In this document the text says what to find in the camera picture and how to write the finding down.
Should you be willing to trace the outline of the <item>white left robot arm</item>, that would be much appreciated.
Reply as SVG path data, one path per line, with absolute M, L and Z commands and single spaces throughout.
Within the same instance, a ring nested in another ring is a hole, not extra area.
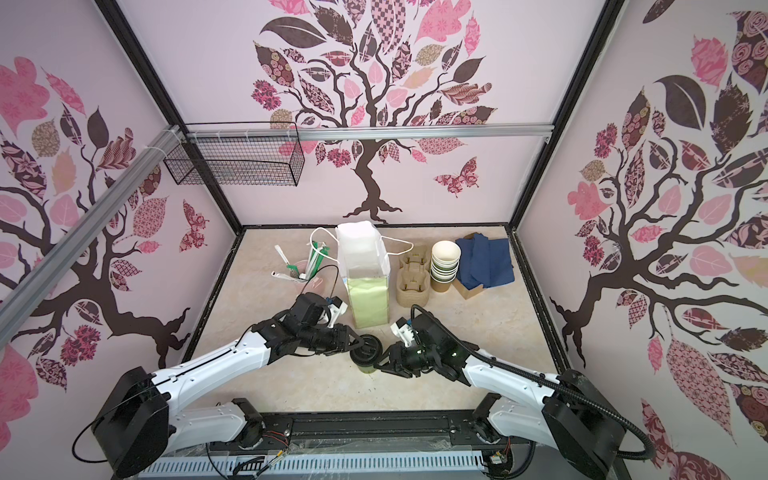
M 336 321 L 344 309 L 339 298 L 300 294 L 290 308 L 216 350 L 153 373 L 142 367 L 125 372 L 90 427 L 114 478 L 127 479 L 165 454 L 197 445 L 256 447 L 265 423 L 247 399 L 210 408 L 192 403 L 300 348 L 327 356 L 361 348 L 362 337 Z

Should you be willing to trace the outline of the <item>green white paper bag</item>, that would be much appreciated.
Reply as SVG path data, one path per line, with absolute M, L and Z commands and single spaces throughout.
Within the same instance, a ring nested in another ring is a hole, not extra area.
M 321 232 L 336 244 L 336 254 L 324 253 L 314 244 Z M 334 262 L 339 269 L 358 329 L 379 327 L 389 322 L 390 258 L 409 253 L 414 244 L 388 237 L 370 221 L 342 223 L 332 233 L 324 227 L 314 229 L 309 236 L 313 253 Z

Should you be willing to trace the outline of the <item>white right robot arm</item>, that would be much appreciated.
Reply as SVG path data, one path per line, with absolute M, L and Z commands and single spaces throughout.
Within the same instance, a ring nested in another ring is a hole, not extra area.
M 486 395 L 470 428 L 488 445 L 509 447 L 519 439 L 548 446 L 582 475 L 605 479 L 626 429 L 606 415 L 603 399 L 575 373 L 563 377 L 498 359 L 459 339 L 430 313 L 401 318 L 397 340 L 375 360 L 375 369 L 403 378 L 436 373 Z

